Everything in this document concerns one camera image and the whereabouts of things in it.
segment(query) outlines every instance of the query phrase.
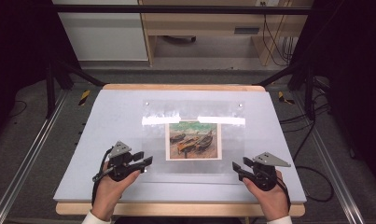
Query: transparent acrylic sheet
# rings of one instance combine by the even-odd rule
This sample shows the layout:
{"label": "transparent acrylic sheet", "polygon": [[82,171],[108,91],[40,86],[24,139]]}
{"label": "transparent acrylic sheet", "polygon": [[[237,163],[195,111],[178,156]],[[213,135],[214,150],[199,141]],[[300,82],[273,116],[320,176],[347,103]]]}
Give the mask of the transparent acrylic sheet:
{"label": "transparent acrylic sheet", "polygon": [[[240,184],[231,162],[244,155],[244,102],[146,100],[143,107],[142,149],[153,163],[141,182]],[[181,133],[186,136],[180,141],[170,140]],[[178,156],[178,144],[206,135],[213,136],[209,147],[191,147],[171,158],[171,150]],[[201,157],[212,149],[215,157]]]}

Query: sleeve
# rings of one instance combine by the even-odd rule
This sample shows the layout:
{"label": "sleeve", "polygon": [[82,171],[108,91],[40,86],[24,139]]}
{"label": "sleeve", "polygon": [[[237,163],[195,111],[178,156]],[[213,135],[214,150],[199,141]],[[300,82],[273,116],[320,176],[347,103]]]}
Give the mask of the sleeve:
{"label": "sleeve", "polygon": [[270,221],[267,224],[292,224],[292,219],[290,218],[290,216],[281,217],[273,221]]}
{"label": "sleeve", "polygon": [[83,220],[82,224],[110,224],[111,221],[102,221],[98,219],[98,217],[95,217],[91,212],[89,212],[85,219]]}

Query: hand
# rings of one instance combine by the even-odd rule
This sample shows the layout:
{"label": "hand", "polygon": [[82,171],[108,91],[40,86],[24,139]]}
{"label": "hand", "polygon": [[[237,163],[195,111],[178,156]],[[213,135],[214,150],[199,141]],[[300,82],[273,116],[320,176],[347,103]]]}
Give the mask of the hand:
{"label": "hand", "polygon": [[[276,172],[278,178],[283,179],[281,172],[278,170]],[[275,185],[273,189],[263,191],[248,178],[243,178],[243,182],[249,192],[258,199],[263,214],[268,221],[274,221],[275,219],[288,216],[289,212],[286,196],[280,186]]]}
{"label": "hand", "polygon": [[140,171],[134,171],[119,182],[114,181],[108,175],[104,176],[98,186],[91,213],[103,221],[109,221],[124,190],[135,181],[139,174]]}

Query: wall outlet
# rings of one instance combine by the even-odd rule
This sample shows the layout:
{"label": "wall outlet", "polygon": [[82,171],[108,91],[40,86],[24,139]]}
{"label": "wall outlet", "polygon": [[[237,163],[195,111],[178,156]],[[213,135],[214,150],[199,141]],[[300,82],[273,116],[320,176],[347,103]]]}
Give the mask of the wall outlet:
{"label": "wall outlet", "polygon": [[278,7],[280,0],[257,0],[255,7]]}

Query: printed picture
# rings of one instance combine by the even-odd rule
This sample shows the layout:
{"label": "printed picture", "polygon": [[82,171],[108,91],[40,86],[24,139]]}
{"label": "printed picture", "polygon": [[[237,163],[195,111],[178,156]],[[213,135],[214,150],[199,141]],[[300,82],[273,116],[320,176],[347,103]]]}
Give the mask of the printed picture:
{"label": "printed picture", "polygon": [[166,125],[166,160],[221,160],[220,124],[183,120]]}

